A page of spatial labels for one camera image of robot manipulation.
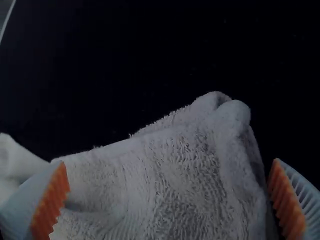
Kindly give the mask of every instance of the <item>black background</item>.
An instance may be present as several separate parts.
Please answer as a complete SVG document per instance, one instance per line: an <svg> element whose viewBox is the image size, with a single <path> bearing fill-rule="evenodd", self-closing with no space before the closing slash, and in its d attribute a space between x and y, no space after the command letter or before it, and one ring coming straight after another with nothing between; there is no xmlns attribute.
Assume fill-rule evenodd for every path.
<svg viewBox="0 0 320 240"><path fill-rule="evenodd" d="M50 161L222 91L251 108L266 171L278 157L319 188L318 13L152 4L18 0L0 45L0 131Z"/></svg>

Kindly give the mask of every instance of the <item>terry cloth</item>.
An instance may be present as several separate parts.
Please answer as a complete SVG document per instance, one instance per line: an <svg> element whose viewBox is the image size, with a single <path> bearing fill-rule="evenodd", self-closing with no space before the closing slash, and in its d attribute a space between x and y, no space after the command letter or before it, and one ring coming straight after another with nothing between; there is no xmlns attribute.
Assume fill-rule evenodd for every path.
<svg viewBox="0 0 320 240"><path fill-rule="evenodd" d="M54 159L71 192L50 239L277 239L250 118L210 92L129 139Z"/></svg>

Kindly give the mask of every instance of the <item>white fabric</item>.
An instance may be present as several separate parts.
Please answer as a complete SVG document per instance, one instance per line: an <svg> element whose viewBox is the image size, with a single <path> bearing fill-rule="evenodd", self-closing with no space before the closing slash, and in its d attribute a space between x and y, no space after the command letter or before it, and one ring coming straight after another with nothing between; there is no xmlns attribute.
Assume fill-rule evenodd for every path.
<svg viewBox="0 0 320 240"><path fill-rule="evenodd" d="M250 109L211 92L131 138L64 156L52 240L277 239Z"/></svg>

